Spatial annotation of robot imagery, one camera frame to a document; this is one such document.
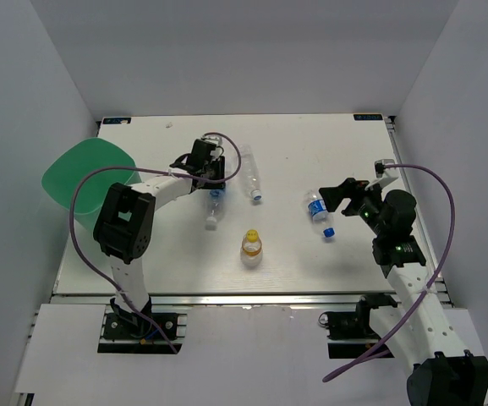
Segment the blue label bottle white cap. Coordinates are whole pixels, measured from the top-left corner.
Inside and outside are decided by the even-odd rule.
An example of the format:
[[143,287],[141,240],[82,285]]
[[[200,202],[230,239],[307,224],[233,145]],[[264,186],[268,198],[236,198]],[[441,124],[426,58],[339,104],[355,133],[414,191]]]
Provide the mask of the blue label bottle white cap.
[[206,219],[207,230],[215,230],[224,216],[225,189],[212,189],[206,195]]

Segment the clear bottle without label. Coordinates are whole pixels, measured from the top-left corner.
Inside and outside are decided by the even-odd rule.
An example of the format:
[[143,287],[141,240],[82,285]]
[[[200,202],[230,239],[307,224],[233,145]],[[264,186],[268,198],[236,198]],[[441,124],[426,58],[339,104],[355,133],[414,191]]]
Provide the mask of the clear bottle without label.
[[247,144],[240,145],[239,152],[241,156],[241,168],[238,175],[240,189],[245,197],[254,204],[261,203],[262,191],[254,153]]

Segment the yellow cap small bottle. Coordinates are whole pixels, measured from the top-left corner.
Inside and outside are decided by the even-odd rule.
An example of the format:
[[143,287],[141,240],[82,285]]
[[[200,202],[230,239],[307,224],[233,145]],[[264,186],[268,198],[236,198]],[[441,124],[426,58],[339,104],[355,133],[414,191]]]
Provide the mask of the yellow cap small bottle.
[[256,268],[262,260],[263,243],[257,230],[250,229],[243,236],[240,259],[248,268]]

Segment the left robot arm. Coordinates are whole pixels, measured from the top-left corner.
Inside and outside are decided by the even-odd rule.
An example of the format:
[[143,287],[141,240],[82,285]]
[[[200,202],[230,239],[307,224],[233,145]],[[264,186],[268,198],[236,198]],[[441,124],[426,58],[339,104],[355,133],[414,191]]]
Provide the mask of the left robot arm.
[[151,298],[145,287],[142,256],[151,241],[156,211],[200,189],[223,189],[225,156],[222,137],[207,133],[195,140],[190,153],[173,162],[167,175],[137,184],[113,184],[94,227],[94,240],[109,259],[116,296],[113,313],[132,337],[151,330]]

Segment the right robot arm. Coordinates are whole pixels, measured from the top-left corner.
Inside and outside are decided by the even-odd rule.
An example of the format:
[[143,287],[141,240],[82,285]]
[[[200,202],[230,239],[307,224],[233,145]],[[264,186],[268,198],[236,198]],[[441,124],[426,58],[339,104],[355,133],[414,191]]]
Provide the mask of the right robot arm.
[[426,259],[413,236],[416,200],[379,184],[345,179],[319,190],[326,209],[359,217],[374,233],[372,253],[397,300],[367,295],[357,305],[354,325],[406,368],[408,401],[412,405],[482,405],[488,393],[488,360],[471,353],[448,320],[436,291],[428,286]]

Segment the green plastic bin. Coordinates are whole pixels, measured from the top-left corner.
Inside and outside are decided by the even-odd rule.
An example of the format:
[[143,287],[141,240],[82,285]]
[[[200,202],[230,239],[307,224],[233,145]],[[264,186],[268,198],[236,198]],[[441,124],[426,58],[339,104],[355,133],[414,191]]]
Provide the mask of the green plastic bin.
[[[99,138],[83,140],[62,154],[44,173],[41,185],[60,206],[70,208],[79,182],[89,173],[109,166],[134,167],[134,159],[117,145]],[[107,195],[114,183],[126,185],[141,181],[137,172],[109,170],[89,178],[80,188],[74,218],[92,231]]]

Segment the right blue table sticker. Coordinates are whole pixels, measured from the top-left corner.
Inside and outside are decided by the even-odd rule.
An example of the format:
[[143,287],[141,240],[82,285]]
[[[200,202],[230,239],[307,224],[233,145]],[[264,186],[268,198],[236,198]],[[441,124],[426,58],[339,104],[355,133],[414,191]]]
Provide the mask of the right blue table sticker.
[[355,121],[382,121],[383,117],[379,113],[355,113],[353,115]]

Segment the blue table sticker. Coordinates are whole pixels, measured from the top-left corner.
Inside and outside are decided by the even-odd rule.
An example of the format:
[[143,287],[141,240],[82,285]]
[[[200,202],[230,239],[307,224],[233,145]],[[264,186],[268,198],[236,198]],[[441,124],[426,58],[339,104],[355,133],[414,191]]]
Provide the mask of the blue table sticker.
[[353,115],[355,121],[382,121],[383,117],[379,113],[355,113]]
[[120,125],[131,123],[131,118],[104,118],[101,121],[102,125]]

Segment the left blue table sticker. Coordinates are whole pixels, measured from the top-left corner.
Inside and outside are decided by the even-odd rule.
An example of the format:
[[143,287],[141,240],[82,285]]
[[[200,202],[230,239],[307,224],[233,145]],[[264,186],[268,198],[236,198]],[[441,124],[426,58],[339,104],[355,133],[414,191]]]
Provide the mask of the left blue table sticker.
[[102,125],[120,125],[131,123],[131,118],[104,118],[101,121]]

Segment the aluminium table frame rail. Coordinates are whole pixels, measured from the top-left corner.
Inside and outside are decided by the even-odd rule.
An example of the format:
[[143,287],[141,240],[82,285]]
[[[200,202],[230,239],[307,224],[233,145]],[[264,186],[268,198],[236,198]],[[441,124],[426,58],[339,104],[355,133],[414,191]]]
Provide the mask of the aluminium table frame rail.
[[[208,132],[222,143],[230,175],[224,216],[207,230],[206,193],[164,206],[154,217],[143,263],[155,304],[263,305],[343,303],[358,294],[386,293],[390,285],[371,253],[372,232],[358,218],[336,213],[335,236],[312,227],[304,199],[309,190],[346,178],[370,180],[374,163],[397,157],[393,126],[355,121],[353,114],[126,117],[102,125],[98,137],[127,152],[146,169],[165,170]],[[261,203],[239,186],[239,146],[251,147]],[[256,268],[240,259],[243,236],[255,229],[263,243]]]

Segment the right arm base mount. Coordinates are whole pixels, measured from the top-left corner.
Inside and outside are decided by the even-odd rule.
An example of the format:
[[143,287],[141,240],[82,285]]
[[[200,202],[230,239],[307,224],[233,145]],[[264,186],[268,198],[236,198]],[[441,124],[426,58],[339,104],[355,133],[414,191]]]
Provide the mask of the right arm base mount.
[[326,311],[318,318],[327,330],[330,359],[356,359],[380,339],[370,328],[370,312],[380,307],[396,309],[398,303],[389,294],[366,294],[351,311]]

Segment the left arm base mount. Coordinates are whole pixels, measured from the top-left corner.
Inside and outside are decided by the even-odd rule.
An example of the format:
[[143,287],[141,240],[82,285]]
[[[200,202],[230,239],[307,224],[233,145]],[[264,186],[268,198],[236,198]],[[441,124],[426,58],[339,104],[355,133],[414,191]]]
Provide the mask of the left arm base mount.
[[157,326],[136,314],[126,320],[107,306],[101,323],[97,353],[177,354],[183,346],[187,314],[162,311],[152,313],[150,318]]

